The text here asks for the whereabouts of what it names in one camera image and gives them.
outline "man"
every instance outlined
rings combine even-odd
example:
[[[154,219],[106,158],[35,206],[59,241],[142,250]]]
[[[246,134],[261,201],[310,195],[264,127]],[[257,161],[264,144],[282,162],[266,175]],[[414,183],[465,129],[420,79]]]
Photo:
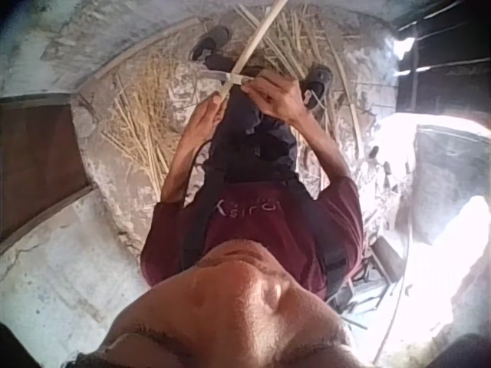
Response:
[[[219,60],[225,32],[206,34],[192,59]],[[309,75],[303,85],[325,93],[330,73]],[[325,302],[361,256],[357,189],[304,100],[298,81],[261,71],[228,101],[214,94],[196,107],[141,255],[153,288],[72,366],[361,366]],[[317,200],[295,173],[290,127],[331,181]],[[204,185],[184,208],[194,157],[210,139]]]

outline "hay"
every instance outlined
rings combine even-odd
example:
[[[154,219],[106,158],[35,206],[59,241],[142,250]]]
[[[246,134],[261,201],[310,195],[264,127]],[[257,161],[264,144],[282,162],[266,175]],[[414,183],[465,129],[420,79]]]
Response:
[[[156,199],[178,137],[168,127],[171,116],[166,106],[176,65],[173,52],[150,51],[139,72],[126,84],[120,67],[114,75],[119,93],[110,109],[112,118],[102,131],[102,137],[147,175]]]

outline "shoe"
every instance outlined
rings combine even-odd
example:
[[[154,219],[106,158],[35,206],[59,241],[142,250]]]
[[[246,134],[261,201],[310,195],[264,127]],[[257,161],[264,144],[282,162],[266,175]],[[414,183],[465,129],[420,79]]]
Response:
[[[312,65],[307,77],[301,82],[302,96],[307,110],[313,110],[318,105],[318,100],[322,100],[329,92],[331,85],[331,69],[325,65]]]
[[[217,25],[207,31],[199,39],[196,46],[189,53],[191,61],[204,61],[207,56],[215,54],[223,48],[232,38],[232,32],[222,25]]]

